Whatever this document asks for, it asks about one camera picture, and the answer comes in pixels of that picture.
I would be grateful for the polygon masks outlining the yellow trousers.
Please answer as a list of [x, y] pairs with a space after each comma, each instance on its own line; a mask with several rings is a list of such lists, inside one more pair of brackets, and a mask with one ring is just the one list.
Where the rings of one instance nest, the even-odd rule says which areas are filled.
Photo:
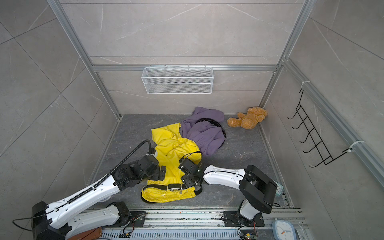
[[182, 158], [188, 158], [195, 164], [200, 163], [202, 154], [195, 142], [183, 138], [180, 133], [181, 124], [176, 123], [165, 127], [152, 129], [152, 139], [157, 145], [155, 157], [160, 166], [165, 166], [166, 176], [163, 181], [148, 181], [147, 185], [183, 184], [181, 177], [184, 173], [179, 169]]

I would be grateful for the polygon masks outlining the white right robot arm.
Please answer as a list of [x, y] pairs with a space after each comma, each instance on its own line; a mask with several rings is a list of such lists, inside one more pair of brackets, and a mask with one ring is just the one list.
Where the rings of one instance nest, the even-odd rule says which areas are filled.
[[278, 185], [253, 165], [236, 170], [195, 164], [186, 157], [179, 162], [179, 169], [184, 173], [181, 180], [185, 187], [221, 185], [239, 190], [243, 194], [245, 200], [237, 212], [227, 217], [235, 225], [247, 226], [255, 219], [260, 219], [262, 214], [270, 214], [276, 205], [274, 200]]

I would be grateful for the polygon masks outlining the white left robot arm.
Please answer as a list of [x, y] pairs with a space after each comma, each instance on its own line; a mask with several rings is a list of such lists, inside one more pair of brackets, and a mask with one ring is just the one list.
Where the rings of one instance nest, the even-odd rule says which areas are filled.
[[132, 215], [123, 202], [91, 212], [87, 209], [143, 180], [164, 180], [166, 167], [160, 166], [155, 153], [155, 149], [149, 147], [149, 152], [140, 160], [126, 163], [123, 159], [100, 180], [77, 193], [50, 204], [35, 204], [29, 230], [33, 238], [67, 240], [99, 227], [128, 225]]

